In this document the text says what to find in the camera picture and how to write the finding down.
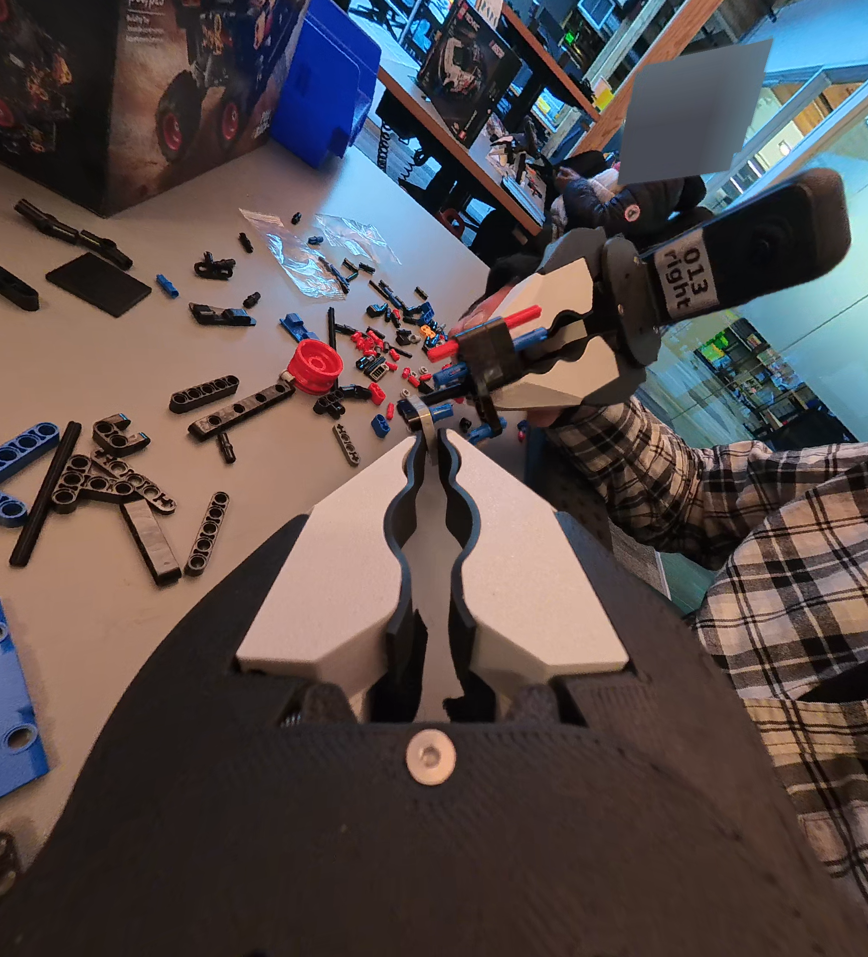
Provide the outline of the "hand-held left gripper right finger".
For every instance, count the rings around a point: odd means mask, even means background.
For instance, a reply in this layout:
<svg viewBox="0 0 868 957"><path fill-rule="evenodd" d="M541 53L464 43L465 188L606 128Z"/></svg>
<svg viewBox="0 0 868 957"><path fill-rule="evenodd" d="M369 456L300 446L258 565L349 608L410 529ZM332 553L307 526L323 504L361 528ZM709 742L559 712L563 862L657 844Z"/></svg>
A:
<svg viewBox="0 0 868 957"><path fill-rule="evenodd" d="M565 530L564 513L454 430L438 432L445 523L461 547L448 636L463 695L450 720L494 720L500 699L629 663Z"/></svg>

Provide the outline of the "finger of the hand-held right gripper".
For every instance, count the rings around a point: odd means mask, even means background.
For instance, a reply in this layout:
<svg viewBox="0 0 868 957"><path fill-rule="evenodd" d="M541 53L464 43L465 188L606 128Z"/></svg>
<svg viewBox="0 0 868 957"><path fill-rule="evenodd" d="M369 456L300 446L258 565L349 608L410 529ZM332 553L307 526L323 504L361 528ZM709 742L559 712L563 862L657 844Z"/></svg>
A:
<svg viewBox="0 0 868 957"><path fill-rule="evenodd" d="M579 358L558 359L546 372L529 372L495 390L495 407L500 411L557 412L621 402L618 357L601 337L588 340Z"/></svg>
<svg viewBox="0 0 868 957"><path fill-rule="evenodd" d="M508 279L504 294L491 309L488 320L510 318L538 308L539 314L509 324L512 333L544 329L547 333L595 333L594 284L588 262L575 259L548 273L535 271L519 281Z"/></svg>

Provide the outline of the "black beam assembly with pins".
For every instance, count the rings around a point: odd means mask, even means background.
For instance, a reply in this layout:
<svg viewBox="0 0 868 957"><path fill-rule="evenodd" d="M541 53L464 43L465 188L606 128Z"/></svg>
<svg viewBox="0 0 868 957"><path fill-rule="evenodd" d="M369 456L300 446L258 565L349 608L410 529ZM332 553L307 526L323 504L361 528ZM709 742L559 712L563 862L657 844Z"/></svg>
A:
<svg viewBox="0 0 868 957"><path fill-rule="evenodd" d="M453 413L456 400L470 402L480 418L480 424L465 434L468 441L477 444L487 438L499 437L506 421L499 416L491 393L519 380L524 375L522 352L547 339L547 329L536 328L519 337L513 331L525 323L538 319L542 309L532 305L506 317L495 317L462 331L455 338L436 341L427 350L432 361L453 359L431 374L433 391L422 397L424 407L434 423Z"/></svg>

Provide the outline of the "grey desk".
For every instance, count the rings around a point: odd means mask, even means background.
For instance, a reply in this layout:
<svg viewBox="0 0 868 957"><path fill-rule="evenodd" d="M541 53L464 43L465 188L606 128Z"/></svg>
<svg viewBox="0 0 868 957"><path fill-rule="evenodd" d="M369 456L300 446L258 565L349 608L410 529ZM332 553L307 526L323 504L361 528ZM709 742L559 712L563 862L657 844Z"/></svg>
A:
<svg viewBox="0 0 868 957"><path fill-rule="evenodd" d="M112 238L153 283L165 275L173 301L153 292L113 318L45 281L76 256L13 210L26 198L64 222ZM66 202L0 164L0 264L35 288L26 312L0 297L0 443L50 421L83 425L124 413L152 444L134 457L139 471L176 500L160 523L184 563L213 492L232 505L201 577L159 587L116 506L88 501L50 515L26 568L11 568L18 537L0 526L0 598L33 701L49 773L0 799L0 831L14 836L25 866L44 844L112 709L177 622L287 520L307 512L354 475L313 401L296 396L232 433L236 463L215 444L188 435L195 413L168 410L172 393L235 374L240 397L273 384L295 348L280 327L298 313L324 328L327 305L305 298L260 243L246 255L241 209L288 222L320 212L379 229L401 260L379 271L403 296L425 290L437 319L452 323L484 290L488 269L360 150L314 170L272 142L107 220ZM200 279L205 252L234 258L230 281ZM188 304L242 307L252 327L195 322Z"/></svg>

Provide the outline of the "person's right hand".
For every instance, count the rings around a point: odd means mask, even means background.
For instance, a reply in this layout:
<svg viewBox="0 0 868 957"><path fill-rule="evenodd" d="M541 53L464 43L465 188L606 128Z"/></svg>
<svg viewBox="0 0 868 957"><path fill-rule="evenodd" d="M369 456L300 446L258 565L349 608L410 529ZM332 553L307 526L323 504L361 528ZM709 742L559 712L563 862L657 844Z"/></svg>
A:
<svg viewBox="0 0 868 957"><path fill-rule="evenodd" d="M498 308L511 291L511 286L505 286L493 295L483 296L477 300L475 304L467 308L463 316L453 323L449 333L450 338L454 339L465 329L499 315Z"/></svg>

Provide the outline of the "black straight beam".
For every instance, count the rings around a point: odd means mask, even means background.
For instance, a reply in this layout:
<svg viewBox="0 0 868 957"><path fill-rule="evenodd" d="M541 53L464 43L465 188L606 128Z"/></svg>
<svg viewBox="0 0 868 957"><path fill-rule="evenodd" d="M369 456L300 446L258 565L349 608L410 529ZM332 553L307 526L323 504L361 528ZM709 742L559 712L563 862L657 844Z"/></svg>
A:
<svg viewBox="0 0 868 957"><path fill-rule="evenodd" d="M218 491L212 495L184 568L186 576L199 577L207 568L230 499L229 494L225 492Z"/></svg>
<svg viewBox="0 0 868 957"><path fill-rule="evenodd" d="M120 511L154 584L164 587L179 580L182 569L149 504L131 500L121 503Z"/></svg>

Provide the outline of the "wooden workbench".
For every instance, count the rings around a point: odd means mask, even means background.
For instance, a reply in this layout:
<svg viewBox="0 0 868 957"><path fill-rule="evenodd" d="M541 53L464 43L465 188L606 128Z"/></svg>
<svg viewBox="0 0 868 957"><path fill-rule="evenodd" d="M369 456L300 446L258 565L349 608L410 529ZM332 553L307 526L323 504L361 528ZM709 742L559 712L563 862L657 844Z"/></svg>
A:
<svg viewBox="0 0 868 957"><path fill-rule="evenodd" d="M448 7L447 18L452 4ZM516 78L490 115L469 149L448 131L443 120L416 83L420 70L441 25L434 25L431 44L421 64L400 60L401 50L384 49L378 69L383 92L377 108L380 124L377 163L386 165L385 147L394 140L419 149L407 172L421 169L432 160L438 170L426 186L412 184L408 176L400 184L427 211L440 218L457 236L477 222L464 218L471 200L499 209L512 222L519 239L536 235L545 217L547 189L552 168L537 145L545 138L548 121L533 124L532 112L544 93L553 93L562 103L577 106L589 119L597 112L584 91L557 65L538 38L530 33L508 2L470 2L488 20L521 60Z"/></svg>

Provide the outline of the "pile of small pins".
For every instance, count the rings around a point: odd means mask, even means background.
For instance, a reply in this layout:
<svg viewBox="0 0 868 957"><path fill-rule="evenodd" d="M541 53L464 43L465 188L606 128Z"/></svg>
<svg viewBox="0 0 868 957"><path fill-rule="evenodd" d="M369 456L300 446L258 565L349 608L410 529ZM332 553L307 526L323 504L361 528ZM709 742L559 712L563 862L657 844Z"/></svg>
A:
<svg viewBox="0 0 868 957"><path fill-rule="evenodd" d="M436 372L436 362L427 358L427 350L447 338L446 326L420 288L415 289L411 303L389 282L366 279L368 303L357 321L340 320L335 308L337 346L347 341L354 350L355 369L366 380L376 404L385 404L380 384L386 378L402 384L401 398L431 393L429 378Z"/></svg>

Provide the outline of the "black T-shaped connector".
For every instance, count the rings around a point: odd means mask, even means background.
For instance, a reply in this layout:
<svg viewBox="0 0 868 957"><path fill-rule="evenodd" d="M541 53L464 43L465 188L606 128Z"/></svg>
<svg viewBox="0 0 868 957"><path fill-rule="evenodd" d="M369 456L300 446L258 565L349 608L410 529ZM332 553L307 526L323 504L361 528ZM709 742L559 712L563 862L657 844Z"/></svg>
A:
<svg viewBox="0 0 868 957"><path fill-rule="evenodd" d="M347 403L371 400L371 392L367 387L360 385L335 387L316 400L313 405L313 412L318 415L326 415L332 420L338 421L346 413Z"/></svg>

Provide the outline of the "large red wheel rim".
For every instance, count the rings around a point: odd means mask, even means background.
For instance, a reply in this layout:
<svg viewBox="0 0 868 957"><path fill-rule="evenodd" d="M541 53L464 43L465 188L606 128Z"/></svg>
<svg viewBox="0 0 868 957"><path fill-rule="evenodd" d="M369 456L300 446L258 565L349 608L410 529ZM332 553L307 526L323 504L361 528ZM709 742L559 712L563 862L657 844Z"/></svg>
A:
<svg viewBox="0 0 868 957"><path fill-rule="evenodd" d="M296 389L318 397L332 391L343 370L340 354L316 339L300 341L286 368Z"/></svg>

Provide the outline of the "black five-hole beam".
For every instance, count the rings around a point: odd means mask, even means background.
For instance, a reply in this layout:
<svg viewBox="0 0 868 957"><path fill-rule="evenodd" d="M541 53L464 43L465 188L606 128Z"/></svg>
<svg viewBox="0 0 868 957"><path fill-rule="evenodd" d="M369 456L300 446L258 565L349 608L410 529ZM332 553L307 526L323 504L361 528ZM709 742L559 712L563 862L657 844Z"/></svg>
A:
<svg viewBox="0 0 868 957"><path fill-rule="evenodd" d="M175 414L192 412L213 402L234 395L239 387L235 375L214 378L201 384L177 390L169 400L169 411Z"/></svg>

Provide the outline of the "small clear plastic bag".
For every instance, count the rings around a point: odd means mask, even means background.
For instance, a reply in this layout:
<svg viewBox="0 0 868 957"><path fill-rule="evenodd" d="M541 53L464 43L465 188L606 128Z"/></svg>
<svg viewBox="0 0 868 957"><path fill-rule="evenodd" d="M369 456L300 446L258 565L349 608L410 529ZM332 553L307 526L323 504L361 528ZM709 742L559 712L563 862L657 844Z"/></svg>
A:
<svg viewBox="0 0 868 957"><path fill-rule="evenodd" d="M316 213L285 223L273 214L248 209L240 214L308 298L339 300L359 278L401 264L378 228L348 217Z"/></svg>

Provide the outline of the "black angled connector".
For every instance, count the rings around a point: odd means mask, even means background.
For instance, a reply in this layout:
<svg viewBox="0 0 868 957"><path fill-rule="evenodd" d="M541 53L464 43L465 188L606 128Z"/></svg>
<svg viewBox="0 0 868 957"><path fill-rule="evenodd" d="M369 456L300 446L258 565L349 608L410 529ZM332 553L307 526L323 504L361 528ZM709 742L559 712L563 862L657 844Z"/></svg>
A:
<svg viewBox="0 0 868 957"><path fill-rule="evenodd" d="M125 458L147 448L152 440L145 433L132 433L131 420L123 413L114 413L97 420L92 427L95 443L106 454Z"/></svg>

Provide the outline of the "long black axle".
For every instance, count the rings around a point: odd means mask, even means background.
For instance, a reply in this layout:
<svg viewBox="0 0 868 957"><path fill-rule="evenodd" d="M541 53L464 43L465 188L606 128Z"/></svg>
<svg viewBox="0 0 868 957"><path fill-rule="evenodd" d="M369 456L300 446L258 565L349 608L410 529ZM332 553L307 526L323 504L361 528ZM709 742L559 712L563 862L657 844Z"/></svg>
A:
<svg viewBox="0 0 868 957"><path fill-rule="evenodd" d="M51 505L52 495L65 470L66 462L74 453L81 436L82 424L69 421L57 444L45 477L38 489L33 506L9 556L11 568L25 568L32 557Z"/></svg>

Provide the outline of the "black flat tile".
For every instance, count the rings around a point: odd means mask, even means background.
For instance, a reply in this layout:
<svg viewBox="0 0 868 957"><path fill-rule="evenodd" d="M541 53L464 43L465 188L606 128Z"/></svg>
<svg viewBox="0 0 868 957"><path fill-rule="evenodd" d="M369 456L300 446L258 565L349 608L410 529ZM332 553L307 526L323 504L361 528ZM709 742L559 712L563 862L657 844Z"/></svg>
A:
<svg viewBox="0 0 868 957"><path fill-rule="evenodd" d="M92 253L49 271L45 281L114 318L122 317L152 293L151 286Z"/></svg>

